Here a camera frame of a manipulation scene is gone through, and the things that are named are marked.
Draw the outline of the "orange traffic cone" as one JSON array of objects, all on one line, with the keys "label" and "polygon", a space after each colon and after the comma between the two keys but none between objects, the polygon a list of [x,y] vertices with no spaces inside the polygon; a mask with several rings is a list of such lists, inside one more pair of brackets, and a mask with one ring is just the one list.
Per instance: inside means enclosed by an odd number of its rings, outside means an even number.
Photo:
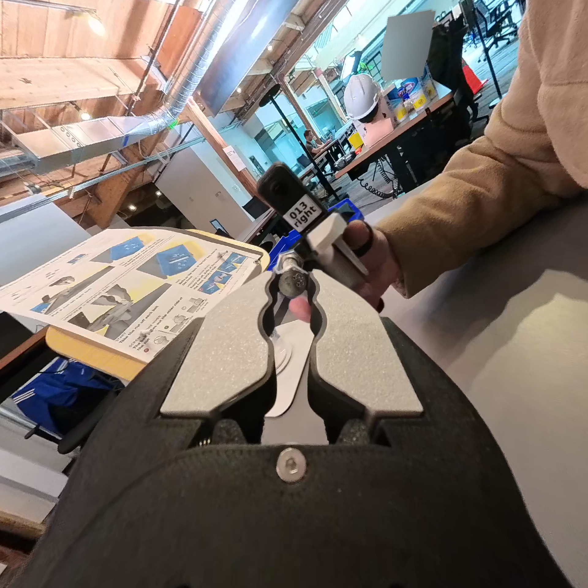
[{"label": "orange traffic cone", "polygon": [[462,71],[464,73],[467,85],[473,92],[474,96],[480,94],[484,86],[488,83],[489,79],[480,79],[464,60],[462,60]]}]

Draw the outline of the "person in beige hoodie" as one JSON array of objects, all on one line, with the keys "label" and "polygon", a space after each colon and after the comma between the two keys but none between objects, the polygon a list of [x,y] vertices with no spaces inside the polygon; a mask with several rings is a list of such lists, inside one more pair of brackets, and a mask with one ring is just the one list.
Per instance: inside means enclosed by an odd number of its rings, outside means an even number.
[{"label": "person in beige hoodie", "polygon": [[587,189],[587,1],[527,1],[501,148],[548,192]]}]

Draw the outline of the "grey desk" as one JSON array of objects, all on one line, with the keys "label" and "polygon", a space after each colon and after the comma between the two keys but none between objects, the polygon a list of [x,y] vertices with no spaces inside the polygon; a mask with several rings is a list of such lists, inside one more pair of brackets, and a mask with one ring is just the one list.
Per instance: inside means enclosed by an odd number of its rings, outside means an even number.
[{"label": "grey desk", "polygon": [[548,549],[587,587],[587,192],[415,296],[382,298],[480,413]]}]

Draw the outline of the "silver hex bolt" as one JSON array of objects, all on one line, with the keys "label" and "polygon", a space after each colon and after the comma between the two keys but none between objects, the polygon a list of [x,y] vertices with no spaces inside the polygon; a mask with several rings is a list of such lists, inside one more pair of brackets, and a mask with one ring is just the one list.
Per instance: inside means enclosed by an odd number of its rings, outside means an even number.
[{"label": "silver hex bolt", "polygon": [[279,274],[278,289],[288,299],[302,296],[308,284],[308,273],[302,269],[289,268]]}]

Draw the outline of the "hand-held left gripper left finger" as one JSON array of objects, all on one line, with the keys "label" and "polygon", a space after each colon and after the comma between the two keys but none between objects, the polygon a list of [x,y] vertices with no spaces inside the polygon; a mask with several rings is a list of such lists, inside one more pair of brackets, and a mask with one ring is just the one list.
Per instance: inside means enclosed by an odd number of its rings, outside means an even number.
[{"label": "hand-held left gripper left finger", "polygon": [[274,274],[231,291],[202,321],[160,407],[165,417],[218,418],[254,393],[261,418],[277,397]]}]

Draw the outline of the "person's right hand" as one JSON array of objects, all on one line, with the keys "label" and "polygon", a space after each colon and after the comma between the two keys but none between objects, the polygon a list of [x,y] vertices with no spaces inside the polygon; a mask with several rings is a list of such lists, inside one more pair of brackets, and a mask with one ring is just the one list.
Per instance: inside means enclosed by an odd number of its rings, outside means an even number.
[{"label": "person's right hand", "polygon": [[401,278],[401,268],[386,236],[364,221],[354,220],[347,225],[343,240],[367,270],[363,283],[353,290],[382,312],[383,294]]}]

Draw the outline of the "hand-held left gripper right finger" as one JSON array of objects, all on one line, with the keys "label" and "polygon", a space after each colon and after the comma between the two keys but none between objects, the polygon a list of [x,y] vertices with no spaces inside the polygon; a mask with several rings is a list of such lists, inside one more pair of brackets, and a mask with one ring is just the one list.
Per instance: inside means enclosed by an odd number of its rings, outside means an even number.
[{"label": "hand-held left gripper right finger", "polygon": [[375,308],[324,271],[312,271],[311,374],[364,418],[417,417],[423,406]]}]

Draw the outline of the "person's right forearm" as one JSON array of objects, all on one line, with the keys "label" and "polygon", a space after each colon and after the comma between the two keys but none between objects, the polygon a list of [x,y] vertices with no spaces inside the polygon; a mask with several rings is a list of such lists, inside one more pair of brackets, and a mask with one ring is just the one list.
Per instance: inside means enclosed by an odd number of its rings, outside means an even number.
[{"label": "person's right forearm", "polygon": [[587,187],[587,139],[487,126],[431,184],[381,221],[405,298]]}]

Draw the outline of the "white hard hat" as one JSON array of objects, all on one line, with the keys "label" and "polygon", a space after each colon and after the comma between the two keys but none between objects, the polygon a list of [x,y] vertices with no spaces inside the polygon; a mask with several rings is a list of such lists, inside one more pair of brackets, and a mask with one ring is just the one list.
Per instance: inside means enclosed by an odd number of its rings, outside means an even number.
[{"label": "white hard hat", "polygon": [[343,99],[347,114],[354,121],[363,121],[374,114],[381,97],[380,85],[368,74],[352,75]]}]

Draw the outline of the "wooden table with black frame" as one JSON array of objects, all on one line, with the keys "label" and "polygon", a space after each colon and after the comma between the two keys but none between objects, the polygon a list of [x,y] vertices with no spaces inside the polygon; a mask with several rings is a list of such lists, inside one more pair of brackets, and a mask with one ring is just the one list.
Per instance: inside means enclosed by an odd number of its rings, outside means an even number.
[{"label": "wooden table with black frame", "polygon": [[9,377],[14,371],[18,371],[23,365],[32,361],[47,347],[46,337],[49,327],[40,329],[7,355],[1,358],[1,377]]}]

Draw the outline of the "silver ceiling duct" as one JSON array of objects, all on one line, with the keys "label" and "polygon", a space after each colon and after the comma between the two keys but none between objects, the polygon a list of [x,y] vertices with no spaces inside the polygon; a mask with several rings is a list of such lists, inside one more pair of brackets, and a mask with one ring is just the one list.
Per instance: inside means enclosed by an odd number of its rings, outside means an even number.
[{"label": "silver ceiling duct", "polygon": [[107,116],[16,136],[18,148],[1,153],[1,176],[47,173],[106,155],[156,135],[176,121],[201,82],[222,41],[230,1],[208,1],[180,66],[158,109],[142,116]]}]

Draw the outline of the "printed instruction sheet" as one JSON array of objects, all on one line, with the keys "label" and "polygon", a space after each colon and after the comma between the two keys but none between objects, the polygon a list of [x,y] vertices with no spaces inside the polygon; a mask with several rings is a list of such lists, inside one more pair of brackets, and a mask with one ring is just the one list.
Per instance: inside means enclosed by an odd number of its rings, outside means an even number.
[{"label": "printed instruction sheet", "polygon": [[107,229],[1,287],[1,310],[149,363],[263,272],[263,252],[199,232]]}]

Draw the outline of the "blue striped jacket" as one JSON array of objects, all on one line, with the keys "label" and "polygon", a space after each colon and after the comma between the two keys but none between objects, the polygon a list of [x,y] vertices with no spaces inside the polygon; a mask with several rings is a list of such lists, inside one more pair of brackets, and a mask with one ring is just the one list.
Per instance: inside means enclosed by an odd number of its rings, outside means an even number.
[{"label": "blue striped jacket", "polygon": [[77,360],[58,356],[11,394],[29,420],[63,437],[123,383]]}]

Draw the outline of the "pink mannequin head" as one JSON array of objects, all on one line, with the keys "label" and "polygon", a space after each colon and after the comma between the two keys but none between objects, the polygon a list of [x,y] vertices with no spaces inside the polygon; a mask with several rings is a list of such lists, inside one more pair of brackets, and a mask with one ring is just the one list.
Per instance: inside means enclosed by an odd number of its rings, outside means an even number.
[{"label": "pink mannequin head", "polygon": [[396,115],[390,109],[385,97],[379,99],[377,107],[364,117],[364,120],[367,122],[354,121],[354,126],[366,148],[373,147],[379,140],[391,134],[399,125]]}]

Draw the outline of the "blue plastic bin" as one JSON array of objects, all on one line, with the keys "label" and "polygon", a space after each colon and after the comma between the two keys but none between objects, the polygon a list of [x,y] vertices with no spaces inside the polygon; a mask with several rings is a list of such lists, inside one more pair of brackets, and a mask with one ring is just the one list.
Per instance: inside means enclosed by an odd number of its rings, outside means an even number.
[{"label": "blue plastic bin", "polygon": [[345,198],[341,202],[335,203],[328,208],[328,212],[338,213],[347,223],[355,220],[364,220],[364,215],[361,210],[349,198]]},{"label": "blue plastic bin", "polygon": [[292,250],[301,237],[300,233],[296,230],[292,230],[286,236],[280,237],[269,253],[270,263],[268,270],[272,270],[277,263],[279,255]]}]

